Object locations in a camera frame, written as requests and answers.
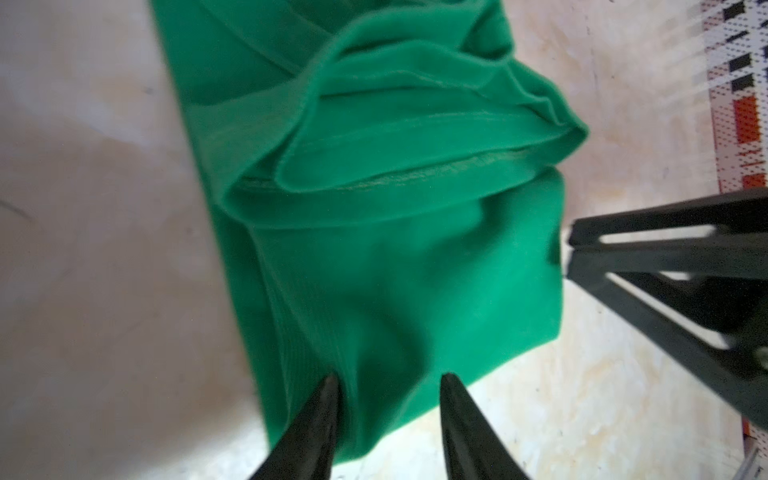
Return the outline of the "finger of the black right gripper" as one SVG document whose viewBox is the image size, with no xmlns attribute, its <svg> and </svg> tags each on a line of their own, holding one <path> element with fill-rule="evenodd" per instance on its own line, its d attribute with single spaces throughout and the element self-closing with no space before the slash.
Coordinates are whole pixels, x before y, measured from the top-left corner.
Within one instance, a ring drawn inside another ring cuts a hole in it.
<svg viewBox="0 0 768 480">
<path fill-rule="evenodd" d="M 767 190 L 581 218 L 568 243 L 570 278 L 671 272 L 765 280 Z"/>
<path fill-rule="evenodd" d="M 604 253 L 576 251 L 567 277 L 643 334 L 760 427 L 767 425 L 767 282 L 706 277 L 673 280 Z"/>
</svg>

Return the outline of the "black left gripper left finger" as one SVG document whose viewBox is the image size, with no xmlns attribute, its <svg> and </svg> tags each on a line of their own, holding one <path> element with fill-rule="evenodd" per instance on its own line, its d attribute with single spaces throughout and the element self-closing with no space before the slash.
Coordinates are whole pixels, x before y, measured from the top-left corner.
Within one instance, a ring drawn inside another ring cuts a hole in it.
<svg viewBox="0 0 768 480">
<path fill-rule="evenodd" d="M 337 375 L 329 374 L 250 479 L 330 479 L 341 413 L 341 385 Z"/>
</svg>

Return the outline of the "green tank top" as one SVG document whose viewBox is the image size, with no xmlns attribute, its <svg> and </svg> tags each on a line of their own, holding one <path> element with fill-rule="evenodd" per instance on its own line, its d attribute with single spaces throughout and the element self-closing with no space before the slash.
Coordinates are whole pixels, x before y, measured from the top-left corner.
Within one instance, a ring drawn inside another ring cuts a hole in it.
<svg viewBox="0 0 768 480">
<path fill-rule="evenodd" d="M 338 461 L 555 339 L 587 139 L 499 1 L 156 1 L 267 437 L 339 378 Z"/>
</svg>

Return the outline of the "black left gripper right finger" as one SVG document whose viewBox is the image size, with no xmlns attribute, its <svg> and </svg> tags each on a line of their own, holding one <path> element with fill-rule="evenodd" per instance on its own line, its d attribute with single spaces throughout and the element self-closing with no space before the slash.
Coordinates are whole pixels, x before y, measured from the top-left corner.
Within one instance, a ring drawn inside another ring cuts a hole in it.
<svg viewBox="0 0 768 480">
<path fill-rule="evenodd" d="M 449 479 L 529 479 L 457 375 L 446 373 L 442 376 L 439 398 L 443 453 Z"/>
</svg>

